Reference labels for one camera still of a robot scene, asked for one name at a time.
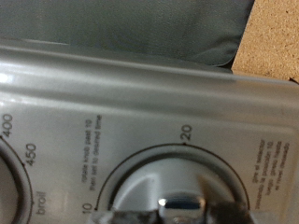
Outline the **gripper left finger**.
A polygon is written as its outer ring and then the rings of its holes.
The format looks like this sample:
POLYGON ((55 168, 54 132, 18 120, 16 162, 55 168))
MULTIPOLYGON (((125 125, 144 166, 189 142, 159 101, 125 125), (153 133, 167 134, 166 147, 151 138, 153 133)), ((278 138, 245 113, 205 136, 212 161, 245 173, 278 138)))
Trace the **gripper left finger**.
POLYGON ((158 224, 158 212, 151 211, 95 211, 88 224, 158 224))

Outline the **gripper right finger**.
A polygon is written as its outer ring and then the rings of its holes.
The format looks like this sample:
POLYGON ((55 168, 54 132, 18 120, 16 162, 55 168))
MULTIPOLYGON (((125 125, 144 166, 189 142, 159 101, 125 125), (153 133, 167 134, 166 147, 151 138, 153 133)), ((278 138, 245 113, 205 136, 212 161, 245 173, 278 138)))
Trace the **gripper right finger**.
POLYGON ((198 177, 206 201, 202 224, 254 224, 244 189, 232 178, 220 175, 198 177))

